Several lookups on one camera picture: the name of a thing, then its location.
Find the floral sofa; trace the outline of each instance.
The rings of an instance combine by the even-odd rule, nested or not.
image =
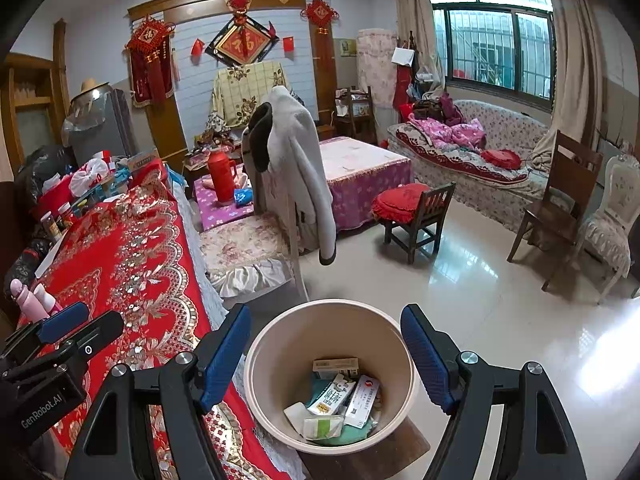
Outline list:
[[[530,154],[547,126],[512,110],[474,100],[457,100],[467,121],[478,118],[488,150],[511,150],[522,159],[520,170],[502,170],[478,163],[475,153],[444,153],[430,146],[410,124],[390,126],[389,149],[412,160],[415,176],[431,187],[456,183],[454,198],[517,231],[527,203],[542,198],[547,175],[528,166]]]

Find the pink tablecloth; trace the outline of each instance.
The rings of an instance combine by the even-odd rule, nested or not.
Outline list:
[[[371,202],[379,193],[414,181],[411,159],[372,144],[335,137],[323,140],[320,151],[338,231],[370,221]]]
[[[193,183],[193,190],[200,209],[202,229],[205,231],[254,214],[253,202],[244,207],[236,207],[236,204],[219,206],[216,192],[204,187],[201,178]]]

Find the blue gripper pad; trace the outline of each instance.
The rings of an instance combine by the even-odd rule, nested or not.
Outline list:
[[[234,376],[238,361],[242,357],[244,345],[249,340],[251,313],[245,304],[238,306],[239,313],[228,328],[222,343],[205,371],[204,393],[200,397],[200,406],[209,413],[214,405],[222,402],[226,389]],[[225,323],[219,330],[225,329]]]
[[[456,401],[449,388],[449,373],[409,306],[402,310],[400,329],[431,402],[450,413]]]
[[[42,322],[38,338],[43,344],[53,344],[89,319],[89,309],[78,301]]]

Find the red thermos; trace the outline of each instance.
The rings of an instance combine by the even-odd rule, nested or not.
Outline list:
[[[232,203],[234,201],[234,190],[236,188],[234,177],[238,176],[236,162],[228,158],[221,148],[217,148],[209,155],[207,165],[211,179],[213,180],[213,187],[216,188],[218,202],[221,204]],[[231,175],[231,166],[234,167],[233,175]]]

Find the floor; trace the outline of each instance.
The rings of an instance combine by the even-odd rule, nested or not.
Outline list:
[[[542,292],[551,257],[523,242],[508,264],[513,239],[502,225],[453,201],[433,261],[417,254],[408,266],[406,253],[384,246],[383,228],[373,226],[341,238],[332,265],[320,266],[312,253],[303,257],[302,270],[312,300],[363,301],[396,320],[407,303],[418,303],[436,329],[490,364],[540,362],[572,424],[587,477],[612,480],[640,441],[640,300],[629,299],[637,284],[622,280],[597,306],[604,271],[583,253],[582,270],[563,269]],[[289,285],[253,301],[256,330],[296,303]],[[501,415],[495,406],[478,479],[491,472]],[[410,418],[432,449],[394,480],[423,478],[448,420],[423,388]]]

